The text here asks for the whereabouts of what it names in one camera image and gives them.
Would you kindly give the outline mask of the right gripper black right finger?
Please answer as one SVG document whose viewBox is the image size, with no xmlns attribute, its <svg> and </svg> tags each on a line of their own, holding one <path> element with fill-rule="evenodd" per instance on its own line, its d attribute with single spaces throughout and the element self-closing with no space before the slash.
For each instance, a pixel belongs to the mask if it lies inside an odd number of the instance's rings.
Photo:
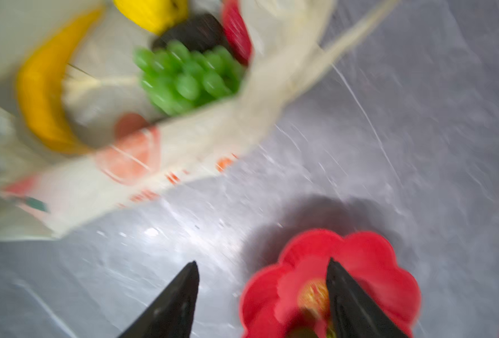
<svg viewBox="0 0 499 338">
<path fill-rule="evenodd" d="M 326 286 L 335 336 L 373 338 L 407 336 L 334 259 L 328 263 Z"/>
</svg>

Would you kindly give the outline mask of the dark brown avocado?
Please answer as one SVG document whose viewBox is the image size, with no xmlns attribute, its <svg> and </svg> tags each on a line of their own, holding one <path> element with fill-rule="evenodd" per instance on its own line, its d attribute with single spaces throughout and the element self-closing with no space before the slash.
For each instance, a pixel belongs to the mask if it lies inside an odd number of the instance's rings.
<svg viewBox="0 0 499 338">
<path fill-rule="evenodd" d="M 223 26 L 209 13 L 195 15 L 169 28 L 152 40 L 150 48 L 152 51 L 163 49 L 172 40 L 181 42 L 191 52 L 205 52 L 216 46 L 223 46 L 232 52 Z"/>
</svg>

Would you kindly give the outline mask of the yellow lemon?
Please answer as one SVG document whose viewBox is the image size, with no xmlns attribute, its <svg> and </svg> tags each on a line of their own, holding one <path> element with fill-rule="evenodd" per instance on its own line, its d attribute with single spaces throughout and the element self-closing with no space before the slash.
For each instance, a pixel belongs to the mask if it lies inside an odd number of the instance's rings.
<svg viewBox="0 0 499 338">
<path fill-rule="evenodd" d="M 127 19 L 156 35 L 189 17 L 188 0 L 114 0 L 113 4 Z"/>
</svg>

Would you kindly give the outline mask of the red flower-shaped plate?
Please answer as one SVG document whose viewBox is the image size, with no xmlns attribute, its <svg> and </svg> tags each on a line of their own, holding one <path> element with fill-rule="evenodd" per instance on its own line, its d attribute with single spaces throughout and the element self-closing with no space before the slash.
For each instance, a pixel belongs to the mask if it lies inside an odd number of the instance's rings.
<svg viewBox="0 0 499 338">
<path fill-rule="evenodd" d="M 278 261 L 258 271 L 240 300 L 246 337 L 337 337 L 326 286 L 329 260 L 339 262 L 407 336 L 421 310 L 416 279 L 397 263 L 381 235 L 340 236 L 316 229 L 294 237 Z"/>
</svg>

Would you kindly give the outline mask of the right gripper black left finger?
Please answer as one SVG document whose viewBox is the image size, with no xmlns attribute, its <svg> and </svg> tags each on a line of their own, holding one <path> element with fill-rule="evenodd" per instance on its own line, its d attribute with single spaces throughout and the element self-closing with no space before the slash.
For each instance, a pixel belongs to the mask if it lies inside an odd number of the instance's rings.
<svg viewBox="0 0 499 338">
<path fill-rule="evenodd" d="M 195 315 L 200 274 L 188 263 L 120 338 L 189 338 Z"/>
</svg>

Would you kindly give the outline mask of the cream plastic bag orange print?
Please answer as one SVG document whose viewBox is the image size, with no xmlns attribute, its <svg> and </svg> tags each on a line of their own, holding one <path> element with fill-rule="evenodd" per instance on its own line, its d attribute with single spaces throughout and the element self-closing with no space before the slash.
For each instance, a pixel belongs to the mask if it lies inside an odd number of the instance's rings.
<svg viewBox="0 0 499 338">
<path fill-rule="evenodd" d="M 257 44 L 242 91 L 232 99 L 172 118 L 89 150 L 65 124 L 44 139 L 30 118 L 58 120 L 41 108 L 19 117 L 0 106 L 0 242 L 59 239 L 116 208 L 134 206 L 177 184 L 218 175 L 248 153 L 286 104 L 309 90 L 396 7 L 382 1 L 320 47 L 333 1 L 243 1 L 242 17 Z"/>
</svg>

